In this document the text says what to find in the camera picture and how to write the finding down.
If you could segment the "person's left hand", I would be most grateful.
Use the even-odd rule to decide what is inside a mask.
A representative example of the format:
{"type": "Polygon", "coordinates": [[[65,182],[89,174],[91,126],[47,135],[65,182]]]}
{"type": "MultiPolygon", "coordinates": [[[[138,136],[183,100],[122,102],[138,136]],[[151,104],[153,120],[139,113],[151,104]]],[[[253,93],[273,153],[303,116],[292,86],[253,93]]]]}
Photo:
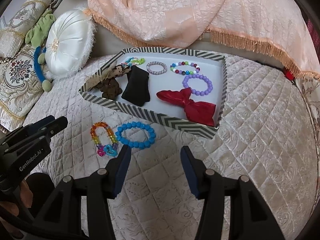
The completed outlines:
{"type": "MultiPolygon", "coordinates": [[[[33,193],[29,189],[29,186],[25,180],[23,180],[20,184],[20,199],[22,204],[26,208],[30,208],[33,202],[33,193]]],[[[19,208],[13,202],[1,202],[1,206],[9,211],[12,215],[18,216],[19,208]]],[[[14,239],[22,239],[24,237],[23,233],[20,230],[10,225],[6,220],[1,218],[1,223],[7,230],[7,232],[14,237],[14,239]]]]}

